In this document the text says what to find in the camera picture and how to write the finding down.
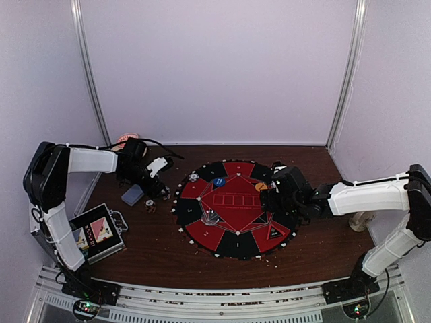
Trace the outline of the blue small blind button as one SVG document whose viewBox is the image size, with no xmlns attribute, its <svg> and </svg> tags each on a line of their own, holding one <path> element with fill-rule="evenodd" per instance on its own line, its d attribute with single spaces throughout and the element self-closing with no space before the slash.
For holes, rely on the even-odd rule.
<svg viewBox="0 0 431 323">
<path fill-rule="evenodd" d="M 226 184 L 226 180 L 224 178 L 215 178 L 213 180 L 213 185 L 217 187 L 224 186 Z"/>
</svg>

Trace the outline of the clear acrylic dealer button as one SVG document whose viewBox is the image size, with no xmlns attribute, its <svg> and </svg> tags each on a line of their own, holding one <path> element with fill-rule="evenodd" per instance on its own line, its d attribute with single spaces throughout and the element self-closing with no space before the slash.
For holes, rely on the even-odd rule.
<svg viewBox="0 0 431 323">
<path fill-rule="evenodd" d="M 206 226 L 215 226 L 220 221 L 220 216 L 213 209 L 209 209 L 203 213 L 201 221 Z"/>
</svg>

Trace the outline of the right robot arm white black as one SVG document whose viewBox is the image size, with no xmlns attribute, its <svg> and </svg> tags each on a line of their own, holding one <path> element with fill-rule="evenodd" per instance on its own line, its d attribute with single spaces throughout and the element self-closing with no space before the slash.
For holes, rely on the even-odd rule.
<svg viewBox="0 0 431 323">
<path fill-rule="evenodd" d="M 363 182 L 341 180 L 313 188 L 296 166 L 275 162 L 267 188 L 260 191 L 264 211 L 283 219 L 350 215 L 352 229 L 368 225 L 380 211 L 404 211 L 387 237 L 359 257 L 350 276 L 323 284 L 327 304 L 366 297 L 379 290 L 377 277 L 413 248 L 430 241 L 430 175 L 420 164 L 391 177 Z"/>
</svg>

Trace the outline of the blue white poker chip stack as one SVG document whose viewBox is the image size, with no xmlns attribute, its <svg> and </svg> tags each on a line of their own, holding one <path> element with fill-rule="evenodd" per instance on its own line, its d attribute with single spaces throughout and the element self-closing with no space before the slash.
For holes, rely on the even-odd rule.
<svg viewBox="0 0 431 323">
<path fill-rule="evenodd" d="M 165 186 L 161 191 L 160 191 L 160 196 L 164 201 L 167 201 L 170 199 L 171 194 L 170 194 L 170 189 Z"/>
</svg>

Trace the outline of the orange big blind button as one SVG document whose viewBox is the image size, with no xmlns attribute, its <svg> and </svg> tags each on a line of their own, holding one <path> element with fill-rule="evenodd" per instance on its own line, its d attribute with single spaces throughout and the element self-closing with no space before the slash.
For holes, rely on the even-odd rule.
<svg viewBox="0 0 431 323">
<path fill-rule="evenodd" d="M 264 182 L 258 182 L 255 184 L 255 190 L 257 192 L 261 192 L 261 191 L 267 190 L 267 189 L 268 189 L 268 186 Z"/>
</svg>

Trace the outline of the black triangle all-in marker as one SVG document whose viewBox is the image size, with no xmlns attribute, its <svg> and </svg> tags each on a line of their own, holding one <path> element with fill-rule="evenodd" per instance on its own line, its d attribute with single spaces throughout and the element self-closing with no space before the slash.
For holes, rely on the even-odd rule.
<svg viewBox="0 0 431 323">
<path fill-rule="evenodd" d="M 267 239 L 268 240 L 282 237 L 284 235 L 285 235 L 285 233 L 283 231 L 278 230 L 278 228 L 276 228 L 274 225 L 269 226 L 269 229 L 267 232 Z"/>
</svg>

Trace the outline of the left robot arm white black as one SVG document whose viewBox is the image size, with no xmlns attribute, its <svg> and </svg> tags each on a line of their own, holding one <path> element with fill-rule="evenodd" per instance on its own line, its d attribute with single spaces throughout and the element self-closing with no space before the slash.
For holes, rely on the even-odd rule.
<svg viewBox="0 0 431 323">
<path fill-rule="evenodd" d="M 75 243 L 67 218 L 65 199 L 71 173 L 115 173 L 117 180 L 138 185 L 150 199 L 170 196 L 169 188 L 159 179 L 179 155 L 165 147 L 165 156 L 147 164 L 142 162 L 149 139 L 128 138 L 122 149 L 113 146 L 55 144 L 43 141 L 36 150 L 23 178 L 24 191 L 30 200 L 30 214 L 53 249 L 63 270 L 66 286 L 83 299 L 102 295 L 90 278 L 89 266 Z"/>
</svg>

